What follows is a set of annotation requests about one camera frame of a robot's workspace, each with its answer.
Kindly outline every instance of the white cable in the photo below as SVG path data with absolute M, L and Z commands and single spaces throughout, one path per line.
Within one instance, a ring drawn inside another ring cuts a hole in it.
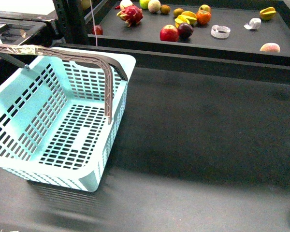
M 91 15 L 92 15 L 92 21 L 93 21 L 93 30 L 95 32 L 95 37 L 96 37 L 96 47 L 98 46 L 98 37 L 96 34 L 96 25 L 95 25 L 95 17 L 93 16 L 93 9 L 92 9 L 92 2 L 90 0 L 90 8 L 91 8 Z

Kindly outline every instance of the white tape roll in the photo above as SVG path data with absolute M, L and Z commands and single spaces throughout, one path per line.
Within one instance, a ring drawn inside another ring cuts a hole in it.
M 244 28 L 247 30 L 255 30 L 261 26 L 261 19 L 259 18 L 252 18 L 249 23 L 244 25 Z
M 230 31 L 231 29 L 226 26 L 213 25 L 211 35 L 219 39 L 225 39 L 229 37 Z

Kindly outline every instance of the dark gray table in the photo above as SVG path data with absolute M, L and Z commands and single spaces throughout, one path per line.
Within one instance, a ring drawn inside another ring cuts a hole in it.
M 290 232 L 290 85 L 136 68 L 99 189 L 0 169 L 0 230 Z

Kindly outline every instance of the basket handle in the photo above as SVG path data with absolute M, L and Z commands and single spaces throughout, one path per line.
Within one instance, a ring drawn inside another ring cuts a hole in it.
M 121 79 L 128 80 L 124 69 L 117 60 L 103 55 L 70 52 L 66 50 L 57 50 L 37 45 L 0 44 L 0 53 L 14 55 L 49 56 L 57 57 L 62 60 L 98 65 L 100 68 L 103 69 L 105 74 L 104 115 L 109 118 L 108 123 L 111 124 L 113 108 L 113 72 L 111 66 L 117 71 Z

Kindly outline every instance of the light blue plastic basket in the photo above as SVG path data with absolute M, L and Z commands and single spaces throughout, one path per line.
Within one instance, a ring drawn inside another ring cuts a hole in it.
M 117 60 L 129 55 L 63 49 Z M 95 191 L 124 109 L 128 81 L 113 71 L 113 120 L 104 116 L 104 72 L 38 56 L 0 86 L 0 167 L 26 180 Z

